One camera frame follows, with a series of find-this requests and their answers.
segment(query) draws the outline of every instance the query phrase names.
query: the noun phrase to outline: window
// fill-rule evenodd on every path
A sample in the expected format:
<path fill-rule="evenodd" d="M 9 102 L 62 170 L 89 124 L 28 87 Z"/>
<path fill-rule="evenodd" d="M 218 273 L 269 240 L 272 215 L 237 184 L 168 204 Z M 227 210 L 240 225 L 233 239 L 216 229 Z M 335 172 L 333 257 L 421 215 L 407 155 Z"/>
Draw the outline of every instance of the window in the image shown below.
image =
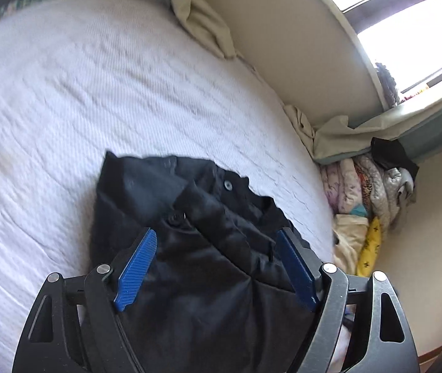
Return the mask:
<path fill-rule="evenodd" d="M 400 98 L 442 80 L 442 8 L 438 0 L 333 0 L 373 64 L 381 63 Z"/>

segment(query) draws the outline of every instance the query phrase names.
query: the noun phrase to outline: black jacket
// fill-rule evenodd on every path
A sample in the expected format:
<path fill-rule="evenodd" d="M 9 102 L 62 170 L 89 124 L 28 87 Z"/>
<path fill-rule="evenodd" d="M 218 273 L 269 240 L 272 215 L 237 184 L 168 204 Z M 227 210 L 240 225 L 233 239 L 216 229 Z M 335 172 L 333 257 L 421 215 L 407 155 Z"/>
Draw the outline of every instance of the black jacket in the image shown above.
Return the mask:
<path fill-rule="evenodd" d="M 107 153 L 93 266 L 143 227 L 156 231 L 157 254 L 121 321 L 145 372 L 285 372 L 312 314 L 276 252 L 279 229 L 300 235 L 274 200 L 209 160 Z"/>

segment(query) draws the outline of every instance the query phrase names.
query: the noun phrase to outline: windowsill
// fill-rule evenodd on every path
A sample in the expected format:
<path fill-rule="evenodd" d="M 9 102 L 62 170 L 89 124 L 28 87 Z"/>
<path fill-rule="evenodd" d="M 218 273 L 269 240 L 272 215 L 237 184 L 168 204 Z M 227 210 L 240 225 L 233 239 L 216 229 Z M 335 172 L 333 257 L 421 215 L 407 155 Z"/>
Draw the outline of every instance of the windowsill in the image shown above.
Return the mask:
<path fill-rule="evenodd" d="M 442 100 L 442 81 L 433 87 L 423 91 L 421 94 L 401 103 L 396 108 L 401 108 L 403 114 L 422 110 L 438 101 Z"/>

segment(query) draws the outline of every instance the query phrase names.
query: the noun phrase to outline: beige wall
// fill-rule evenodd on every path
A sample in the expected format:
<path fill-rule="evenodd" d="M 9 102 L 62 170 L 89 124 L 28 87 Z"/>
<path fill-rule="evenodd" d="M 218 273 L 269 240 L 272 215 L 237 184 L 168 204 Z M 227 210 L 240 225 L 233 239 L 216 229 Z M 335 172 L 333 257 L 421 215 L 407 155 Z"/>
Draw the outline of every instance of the beige wall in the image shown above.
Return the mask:
<path fill-rule="evenodd" d="M 364 61 L 322 0 L 207 1 L 235 47 L 312 125 L 335 115 L 357 125 L 382 112 Z"/>
<path fill-rule="evenodd" d="M 376 269 L 398 290 L 422 355 L 442 345 L 442 153 L 420 167 L 417 202 L 401 234 L 381 249 Z"/>

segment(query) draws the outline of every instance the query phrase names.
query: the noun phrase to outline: wooden baseboard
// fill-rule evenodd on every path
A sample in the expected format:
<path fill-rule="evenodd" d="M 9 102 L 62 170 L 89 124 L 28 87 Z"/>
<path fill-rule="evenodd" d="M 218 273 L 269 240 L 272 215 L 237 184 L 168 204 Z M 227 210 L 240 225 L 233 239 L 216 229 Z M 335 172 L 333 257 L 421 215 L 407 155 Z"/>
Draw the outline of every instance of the wooden baseboard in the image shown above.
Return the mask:
<path fill-rule="evenodd" d="M 419 356 L 418 362 L 419 362 L 419 364 L 421 364 L 421 363 L 425 363 L 427 361 L 430 361 L 434 357 L 437 357 L 438 355 L 440 355 L 441 352 L 442 352 L 442 346 L 439 346 L 438 348 L 433 349 L 432 351 L 429 351 L 429 352 L 425 353 L 424 355 Z"/>

